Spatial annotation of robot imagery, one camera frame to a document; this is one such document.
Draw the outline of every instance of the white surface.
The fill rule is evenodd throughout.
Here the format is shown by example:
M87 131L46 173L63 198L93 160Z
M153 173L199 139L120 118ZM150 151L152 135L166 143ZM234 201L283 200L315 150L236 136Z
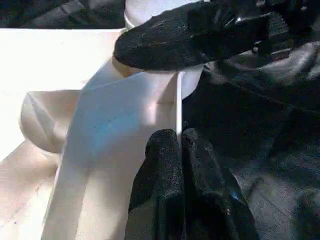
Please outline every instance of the white surface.
M61 152L74 96L112 56L122 31L0 29L1 240L40 239L60 154L37 140L49 137Z

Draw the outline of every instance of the black rubber glove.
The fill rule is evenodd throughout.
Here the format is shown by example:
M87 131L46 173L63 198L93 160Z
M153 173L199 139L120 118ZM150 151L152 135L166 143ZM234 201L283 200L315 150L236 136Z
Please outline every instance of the black rubber glove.
M244 7L241 15L237 6ZM254 46L266 20L250 0L189 3L122 34L113 54L120 63L144 70L178 70L228 59Z
M253 216L236 179L195 129L149 139L135 177L126 240L257 240Z
M186 239L180 152L173 130L160 130L150 137L133 182L124 239Z

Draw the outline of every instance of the white plastic panel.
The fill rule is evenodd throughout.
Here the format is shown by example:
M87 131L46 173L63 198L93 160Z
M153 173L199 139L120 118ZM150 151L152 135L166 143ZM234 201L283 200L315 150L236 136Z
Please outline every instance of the white plastic panel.
M181 109L175 73L140 72L107 82L92 78L79 98L43 240L121 239L149 137L177 128Z
M0 29L1 240L40 239L80 89L122 31Z

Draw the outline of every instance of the wrinkled black material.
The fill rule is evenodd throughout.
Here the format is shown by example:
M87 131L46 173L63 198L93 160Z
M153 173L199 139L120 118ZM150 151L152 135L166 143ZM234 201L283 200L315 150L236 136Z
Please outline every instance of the wrinkled black material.
M118 29L125 0L3 0L0 28Z
M195 129L149 139L132 187L126 240L258 240L253 216L236 179Z
M214 62L183 101L184 128L236 177L262 240L320 237L320 42L265 62Z

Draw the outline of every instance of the gloved hand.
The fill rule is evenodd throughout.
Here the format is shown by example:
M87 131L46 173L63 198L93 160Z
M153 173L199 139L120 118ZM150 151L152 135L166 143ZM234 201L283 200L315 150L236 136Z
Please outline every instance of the gloved hand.
M126 240L258 240L236 179L195 129L155 132L132 187Z
M144 70L179 70L252 50L288 57L320 13L318 0L212 0L152 17L122 34L114 57Z

